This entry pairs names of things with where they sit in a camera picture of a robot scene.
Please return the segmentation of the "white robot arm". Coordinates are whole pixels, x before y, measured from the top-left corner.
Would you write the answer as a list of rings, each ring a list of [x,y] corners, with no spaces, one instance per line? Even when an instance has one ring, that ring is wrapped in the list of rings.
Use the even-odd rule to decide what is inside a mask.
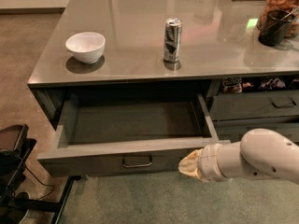
[[[284,179],[299,183],[299,146],[267,129],[254,129],[239,142],[212,144],[196,149],[178,170],[202,182]]]

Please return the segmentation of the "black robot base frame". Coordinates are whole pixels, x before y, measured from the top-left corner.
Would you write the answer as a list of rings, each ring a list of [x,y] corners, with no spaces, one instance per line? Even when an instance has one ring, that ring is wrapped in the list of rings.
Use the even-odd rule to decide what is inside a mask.
[[[26,161],[36,145],[27,137],[26,124],[0,130],[0,224],[22,224],[30,210],[53,213],[50,224],[59,224],[70,190],[79,176],[70,176],[59,202],[44,201],[45,196],[31,199],[27,192],[16,195],[25,180]]]

